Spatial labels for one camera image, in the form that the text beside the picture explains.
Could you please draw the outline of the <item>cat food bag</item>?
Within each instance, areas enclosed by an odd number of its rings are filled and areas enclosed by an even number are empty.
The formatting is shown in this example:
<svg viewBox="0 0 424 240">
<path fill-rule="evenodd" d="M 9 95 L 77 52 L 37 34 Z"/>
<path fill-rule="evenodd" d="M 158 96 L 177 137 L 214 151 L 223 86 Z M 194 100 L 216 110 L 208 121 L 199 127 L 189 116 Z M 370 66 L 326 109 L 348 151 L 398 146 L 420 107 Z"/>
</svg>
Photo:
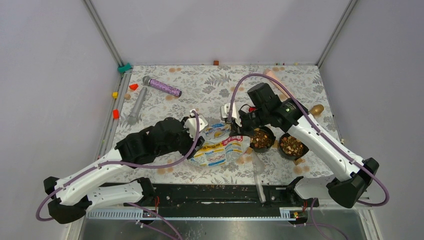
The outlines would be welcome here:
<svg viewBox="0 0 424 240">
<path fill-rule="evenodd" d="M 206 127 L 200 136 L 205 142 L 188 162 L 198 167 L 213 167 L 236 161 L 251 143 L 251 138 L 243 135 L 231 136 L 229 124 L 216 123 Z"/>
</svg>

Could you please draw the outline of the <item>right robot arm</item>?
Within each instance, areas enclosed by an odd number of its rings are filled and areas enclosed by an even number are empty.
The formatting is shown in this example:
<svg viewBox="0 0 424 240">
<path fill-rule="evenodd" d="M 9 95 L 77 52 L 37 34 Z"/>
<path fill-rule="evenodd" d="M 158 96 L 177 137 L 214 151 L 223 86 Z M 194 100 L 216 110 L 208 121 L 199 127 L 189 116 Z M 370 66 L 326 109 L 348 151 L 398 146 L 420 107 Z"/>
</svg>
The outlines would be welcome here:
<svg viewBox="0 0 424 240">
<path fill-rule="evenodd" d="M 347 149 L 321 127 L 307 109 L 292 99 L 281 101 L 269 84 L 259 83 L 247 92 L 255 110 L 240 112 L 241 126 L 237 133 L 271 125 L 299 140 L 318 156 L 332 171 L 331 176 L 298 177 L 287 191 L 287 201 L 293 206 L 306 199 L 331 198 L 344 208 L 352 208 L 372 183 L 379 163 L 372 157 L 364 159 Z"/>
</svg>

